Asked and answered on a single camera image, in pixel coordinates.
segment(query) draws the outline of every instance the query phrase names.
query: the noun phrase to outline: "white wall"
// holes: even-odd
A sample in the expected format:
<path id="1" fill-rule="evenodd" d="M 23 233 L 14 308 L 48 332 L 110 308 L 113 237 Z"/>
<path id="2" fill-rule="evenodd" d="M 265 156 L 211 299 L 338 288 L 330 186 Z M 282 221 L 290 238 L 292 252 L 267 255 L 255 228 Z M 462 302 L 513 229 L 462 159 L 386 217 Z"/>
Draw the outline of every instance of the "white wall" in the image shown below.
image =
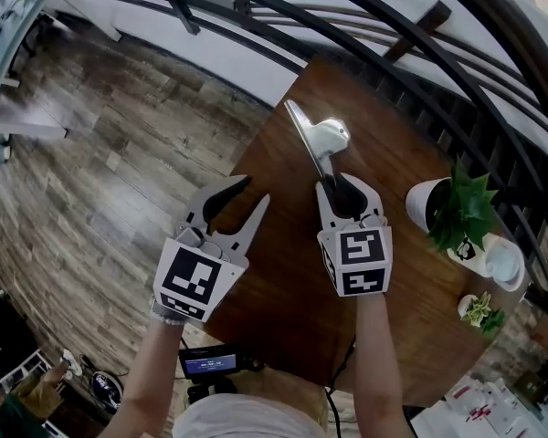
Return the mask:
<path id="1" fill-rule="evenodd" d="M 200 67 L 215 73 L 219 77 L 230 81 L 232 84 L 252 93 L 257 98 L 264 100 L 270 105 L 276 105 L 283 97 L 284 93 L 291 86 L 296 75 L 291 73 L 278 64 L 271 62 L 250 49 L 229 41 L 228 39 L 217 36 L 210 31 L 202 30 L 197 36 L 191 36 L 184 31 L 181 23 L 173 17 L 165 16 L 136 7 L 134 5 L 114 2 L 112 0 L 86 0 L 89 5 L 94 6 L 100 13 L 110 15 L 111 22 L 120 30 L 128 34 L 145 39 L 159 47 L 169 50 L 189 60 Z M 167 6 L 166 2 L 152 0 L 160 5 Z M 334 5 L 347 8 L 357 8 L 356 5 L 346 0 L 286 0 L 291 3 Z M 396 8 L 404 16 L 417 20 L 425 13 L 430 6 L 437 0 L 384 0 L 387 4 Z M 456 0 L 442 0 L 448 5 L 452 14 L 450 19 L 440 28 L 444 33 L 463 40 L 474 47 L 478 47 L 489 55 L 497 58 L 506 65 L 515 68 L 508 55 L 489 34 L 489 32 L 474 18 L 462 5 Z M 528 14 L 536 27 L 543 35 L 548 44 L 548 17 L 535 8 L 533 4 L 525 0 L 516 0 L 518 5 Z M 62 9 L 62 2 L 53 0 L 52 5 Z M 211 19 L 210 16 L 199 14 L 204 18 Z M 345 19 L 357 20 L 357 17 L 346 16 Z M 232 30 L 243 33 L 245 36 L 257 40 L 260 44 L 268 46 L 279 53 L 297 61 L 304 66 L 304 62 L 290 56 L 284 50 L 264 42 L 262 39 L 250 35 L 246 31 L 228 25 L 221 20 L 213 19 L 220 25 L 228 26 Z M 315 33 L 310 29 L 278 26 L 278 29 L 285 31 L 297 38 L 314 40 L 317 42 L 332 44 L 325 37 Z M 363 41 L 369 48 L 383 54 L 386 47 Z M 459 93 L 465 94 L 458 86 L 435 64 L 421 60 L 411 55 L 404 56 L 397 65 L 417 73 L 425 78 L 433 80 L 438 84 L 445 86 Z M 522 85 L 512 78 L 502 75 L 510 83 L 519 89 L 524 89 Z M 500 109 L 506 120 L 517 130 L 521 131 L 531 141 L 538 144 L 548 154 L 548 133 L 543 131 L 535 122 L 527 116 L 516 110 L 507 102 L 499 99 L 497 96 L 488 93 L 493 103 Z"/>

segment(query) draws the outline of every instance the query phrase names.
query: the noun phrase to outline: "staircase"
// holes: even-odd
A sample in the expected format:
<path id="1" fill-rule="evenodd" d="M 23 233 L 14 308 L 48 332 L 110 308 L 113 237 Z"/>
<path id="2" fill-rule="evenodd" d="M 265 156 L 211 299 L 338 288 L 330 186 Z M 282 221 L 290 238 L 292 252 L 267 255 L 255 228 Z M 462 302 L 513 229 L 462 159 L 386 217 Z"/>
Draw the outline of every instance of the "staircase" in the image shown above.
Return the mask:
<path id="1" fill-rule="evenodd" d="M 361 60 L 343 50 L 322 45 L 317 45 L 316 50 L 363 80 L 378 95 L 393 104 L 409 118 L 410 123 L 418 133 L 427 141 L 433 143 L 442 154 L 452 161 L 459 158 L 470 176 L 477 177 L 486 173 L 480 164 L 474 162 L 463 152 L 462 146 L 456 144 L 439 120 L 434 119 L 431 114 L 423 109 L 422 104 L 406 94 L 405 90 L 392 79 L 384 77 L 369 65 L 364 64 Z M 438 105 L 470 136 L 492 167 L 497 170 L 503 181 L 507 181 L 506 183 L 509 186 L 532 186 L 531 179 L 519 164 L 514 150 L 507 145 L 507 140 L 501 137 L 495 129 L 488 127 L 472 102 L 416 75 L 410 74 L 410 76 L 414 77 L 416 83 L 430 94 Z M 548 156 L 519 132 L 516 131 L 516 133 L 540 175 L 544 189 L 548 191 Z M 498 215 L 517 240 L 526 258 L 532 256 L 532 245 L 515 214 L 508 213 L 509 208 L 506 203 L 496 202 L 494 199 L 493 204 Z M 522 208 L 522 211 L 534 235 L 540 236 L 543 230 L 543 211 L 530 208 Z"/>

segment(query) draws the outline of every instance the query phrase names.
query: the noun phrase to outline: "sneaker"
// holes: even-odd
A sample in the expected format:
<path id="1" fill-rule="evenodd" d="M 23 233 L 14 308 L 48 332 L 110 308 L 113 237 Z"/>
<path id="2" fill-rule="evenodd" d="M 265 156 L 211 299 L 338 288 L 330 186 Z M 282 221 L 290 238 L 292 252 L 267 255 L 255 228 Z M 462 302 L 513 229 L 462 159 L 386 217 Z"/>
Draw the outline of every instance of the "sneaker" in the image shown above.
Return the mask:
<path id="1" fill-rule="evenodd" d="M 71 353 L 70 350 L 63 349 L 63 360 L 69 362 L 69 370 L 72 371 L 75 376 L 81 376 L 83 374 L 83 369 L 79 365 L 79 362 L 75 359 L 75 356 Z"/>

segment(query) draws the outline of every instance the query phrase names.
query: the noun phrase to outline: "wooden floor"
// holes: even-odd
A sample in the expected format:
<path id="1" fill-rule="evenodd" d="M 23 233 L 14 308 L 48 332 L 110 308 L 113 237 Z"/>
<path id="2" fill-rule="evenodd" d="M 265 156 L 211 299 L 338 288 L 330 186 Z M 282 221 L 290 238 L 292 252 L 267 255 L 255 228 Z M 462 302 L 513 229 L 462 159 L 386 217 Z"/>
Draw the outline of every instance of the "wooden floor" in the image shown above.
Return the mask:
<path id="1" fill-rule="evenodd" d="M 122 374 L 164 239 L 269 108 L 133 38 L 73 28 L 48 28 L 37 56 L 18 60 L 20 88 L 0 92 L 0 117 L 68 129 L 60 141 L 13 138 L 0 167 L 0 286 L 52 360 L 69 347 Z"/>

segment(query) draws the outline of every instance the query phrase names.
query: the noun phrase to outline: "white table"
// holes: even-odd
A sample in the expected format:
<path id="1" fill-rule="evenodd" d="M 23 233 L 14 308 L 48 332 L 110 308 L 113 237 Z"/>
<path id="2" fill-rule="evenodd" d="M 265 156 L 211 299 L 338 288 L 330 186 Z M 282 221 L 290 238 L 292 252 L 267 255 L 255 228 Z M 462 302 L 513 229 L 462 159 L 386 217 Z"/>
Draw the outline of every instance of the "white table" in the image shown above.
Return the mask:
<path id="1" fill-rule="evenodd" d="M 110 24 L 105 17 L 98 15 L 81 0 L 64 0 L 80 12 L 93 25 L 108 35 L 114 41 L 120 40 L 121 34 Z M 0 0 L 0 16 L 6 10 L 12 9 L 17 15 L 10 16 L 0 22 L 0 85 L 4 83 L 10 63 L 18 47 L 22 43 L 26 32 L 40 14 L 47 0 L 26 0 L 13 4 L 15 0 Z M 38 136 L 42 138 L 64 138 L 67 131 L 60 126 L 36 125 L 30 123 L 10 123 L 0 121 L 0 133 L 12 133 Z"/>

